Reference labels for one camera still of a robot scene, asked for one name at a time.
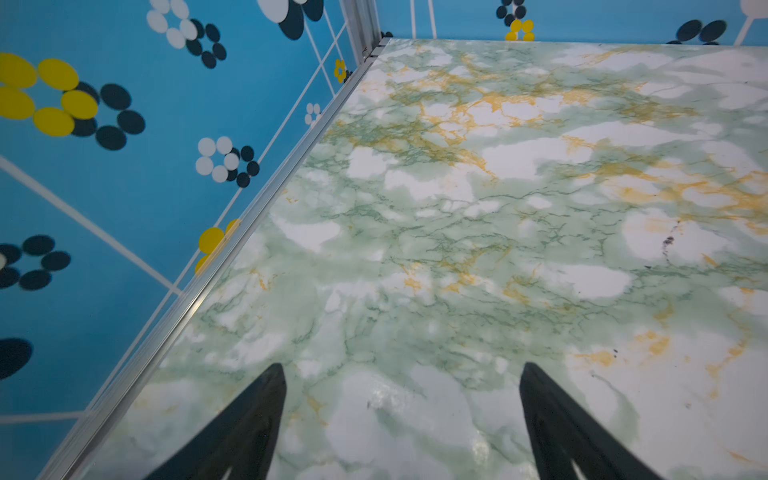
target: blue wall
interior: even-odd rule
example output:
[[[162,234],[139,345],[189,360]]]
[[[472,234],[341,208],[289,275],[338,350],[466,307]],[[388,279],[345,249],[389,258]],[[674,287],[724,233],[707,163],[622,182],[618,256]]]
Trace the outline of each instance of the blue wall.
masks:
[[[668,43],[677,40],[682,25],[698,20],[701,28],[712,22],[725,22],[725,30],[711,41],[733,45],[746,21],[741,9],[744,2],[739,0],[377,0],[382,31],[411,38],[413,2],[416,37],[432,38],[430,1],[437,38],[504,40],[511,31],[510,21],[517,16],[521,22],[532,21],[531,32],[540,41]],[[748,1],[760,5],[762,0]],[[514,16],[499,18],[504,13]],[[710,26],[705,40],[708,32],[716,35],[721,26],[719,22]],[[700,32],[685,43],[703,44],[699,35]],[[768,45],[768,18],[754,21],[743,45]]]
[[[261,4],[0,5],[4,478],[41,471],[192,278],[201,235],[241,215],[355,69],[339,0]]]

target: white grid line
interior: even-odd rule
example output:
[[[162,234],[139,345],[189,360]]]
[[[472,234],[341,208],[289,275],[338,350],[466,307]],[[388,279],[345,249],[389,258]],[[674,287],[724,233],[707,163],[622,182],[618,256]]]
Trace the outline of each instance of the white grid line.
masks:
[[[432,23],[432,38],[437,40],[437,27],[435,27],[435,6],[432,4],[432,0],[427,0],[429,5],[429,22]]]
[[[416,4],[415,0],[411,0],[411,32],[413,38],[416,38]]]
[[[291,115],[293,115],[293,112],[296,110],[296,107],[298,107],[298,106],[299,106],[299,103],[301,103],[301,100],[304,98],[304,94],[306,93],[306,91],[310,89],[310,85],[311,85],[311,84],[312,84],[312,82],[315,80],[315,77],[317,76],[318,72],[320,72],[320,67],[322,67],[322,66],[323,66],[323,62],[326,60],[326,58],[328,58],[328,55],[329,55],[329,54],[330,54],[330,52],[333,50],[333,46],[334,46],[334,45],[336,44],[336,42],[339,40],[339,37],[341,36],[341,34],[344,32],[344,30],[345,30],[345,29],[346,29],[346,23],[344,24],[344,26],[343,26],[343,27],[341,27],[341,30],[339,30],[339,33],[338,33],[338,34],[336,34],[336,38],[334,38],[334,39],[333,39],[333,45],[331,45],[331,48],[329,48],[329,49],[328,49],[328,52],[326,53],[326,56],[325,56],[325,57],[323,57],[323,60],[320,62],[320,65],[317,65],[317,68],[315,68],[315,73],[313,73],[313,74],[312,74],[312,77],[310,78],[310,81],[308,81],[308,82],[307,82],[307,84],[306,84],[306,87],[304,87],[304,90],[302,90],[301,94],[300,94],[300,95],[299,95],[299,97],[296,99],[296,103],[294,103],[294,104],[293,104],[293,107],[292,107],[292,108],[290,109],[290,111],[288,112],[288,115],[286,115],[285,119],[283,120],[283,123],[282,123],[282,124],[280,124],[280,126],[277,128],[277,131],[276,131],[276,132],[275,132],[275,134],[272,136],[272,140],[270,140],[269,144],[266,146],[266,148],[264,148],[264,151],[263,151],[263,152],[261,152],[261,156],[259,157],[259,160],[257,161],[259,164],[261,163],[261,161],[262,161],[262,160],[264,159],[264,157],[266,156],[266,153],[267,153],[268,151],[270,151],[270,148],[271,148],[271,147],[272,147],[272,145],[275,143],[275,140],[277,139],[277,136],[278,136],[278,135],[280,135],[280,132],[281,132],[281,131],[283,131],[283,128],[284,128],[284,127],[286,126],[286,124],[288,123],[288,120],[290,119],[290,116],[291,116]]]
[[[744,39],[746,38],[746,34],[750,30],[750,27],[752,26],[752,22],[754,21],[755,21],[754,17],[746,17],[746,20],[744,21],[744,25],[741,27],[741,30],[739,30],[739,34],[736,36],[736,41],[733,43],[734,46],[739,46],[744,42]]]
[[[165,288],[173,290],[177,295],[181,293],[178,288],[175,288],[173,284],[171,284],[169,279],[165,278],[160,274],[160,272],[149,266],[147,262],[139,258],[138,255],[131,252],[122,243],[118,242],[117,239],[115,239],[112,235],[103,231],[99,226],[91,222],[88,218],[64,202],[61,198],[57,197],[48,188],[40,184],[40,182],[24,173],[22,169],[16,167],[2,155],[0,155],[0,169],[5,170],[8,175],[15,178],[20,184],[24,185],[29,190],[32,190],[37,195],[45,198],[51,205],[58,208],[72,220],[82,225],[86,230],[94,234],[96,237],[101,238],[107,245],[114,248],[120,255],[130,260],[143,271],[149,273],[152,278],[160,282]]]
[[[0,425],[15,423],[55,422],[57,420],[80,419],[85,412],[30,413],[27,415],[0,415]]]
[[[328,30],[331,32],[331,37],[336,38],[336,33],[333,32],[333,25],[331,25],[331,19],[328,18],[328,12],[326,12],[325,7],[323,7],[323,15],[325,15],[326,22],[328,22]],[[336,43],[336,51],[339,52],[339,58],[341,58],[341,61],[346,64],[346,61],[344,61],[344,55],[341,55],[341,47],[338,43]]]
[[[224,211],[221,212],[221,215],[219,215],[219,218],[218,218],[218,220],[216,220],[216,223],[214,223],[214,227],[218,227],[221,224],[222,220],[224,220],[224,217],[229,213],[230,208],[232,208],[232,205],[235,203],[235,200],[237,200],[237,198],[240,196],[240,193],[242,191],[243,191],[242,188],[238,188],[237,189],[237,192],[235,192],[235,194],[232,196],[232,200],[230,200],[230,202],[224,208]]]
[[[333,85],[331,85],[331,79],[328,77],[328,72],[326,71],[326,66],[324,64],[325,58],[323,60],[320,60],[320,52],[317,51],[317,45],[315,45],[315,39],[312,38],[312,32],[310,31],[310,25],[306,22],[304,22],[304,30],[306,30],[306,35],[310,38],[310,43],[312,44],[312,49],[315,51],[315,56],[317,57],[317,61],[320,62],[320,68],[323,70],[323,75],[326,77],[326,81],[328,82],[328,88],[331,90],[331,97],[336,96],[336,92],[333,90]]]

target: metal trim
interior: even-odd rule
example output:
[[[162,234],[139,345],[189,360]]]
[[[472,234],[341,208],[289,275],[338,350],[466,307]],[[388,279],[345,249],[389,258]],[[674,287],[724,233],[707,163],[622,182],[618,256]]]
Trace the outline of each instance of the metal trim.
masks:
[[[146,340],[137,348],[133,358],[126,363],[101,398],[96,401],[90,414],[75,424],[38,476],[38,480],[69,480],[78,478],[87,471],[88,464],[98,451],[98,447],[122,419],[208,293],[267,215],[277,194],[296,173],[374,61],[374,58],[366,59],[353,72],[324,115],[320,117],[318,124],[294,147],[250,203],[231,241],[222,249],[218,258],[184,289]]]

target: green marble surface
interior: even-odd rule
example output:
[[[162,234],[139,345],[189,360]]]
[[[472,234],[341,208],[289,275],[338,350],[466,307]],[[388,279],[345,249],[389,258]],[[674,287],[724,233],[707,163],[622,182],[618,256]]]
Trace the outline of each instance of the green marble surface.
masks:
[[[768,478],[768,50],[396,39],[98,453],[272,362],[272,479],[536,478],[537,362],[665,478]]]

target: aluminum corner strip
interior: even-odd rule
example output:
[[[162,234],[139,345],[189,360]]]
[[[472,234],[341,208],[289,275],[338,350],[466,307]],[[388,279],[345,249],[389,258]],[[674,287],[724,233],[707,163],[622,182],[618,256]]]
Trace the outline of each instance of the aluminum corner strip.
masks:
[[[312,148],[323,136],[331,121],[354,92],[375,58],[367,58],[349,77],[314,128],[307,132],[288,157],[256,195],[241,217],[230,242],[199,276],[187,285],[170,309],[136,349],[132,358],[109,387],[96,400],[92,410],[72,427],[37,480],[69,480],[80,478],[87,470],[98,448],[120,422],[123,415],[147,384],[170,348],[187,326],[208,293],[217,285],[224,271],[240,252],[279,192],[290,181]]]

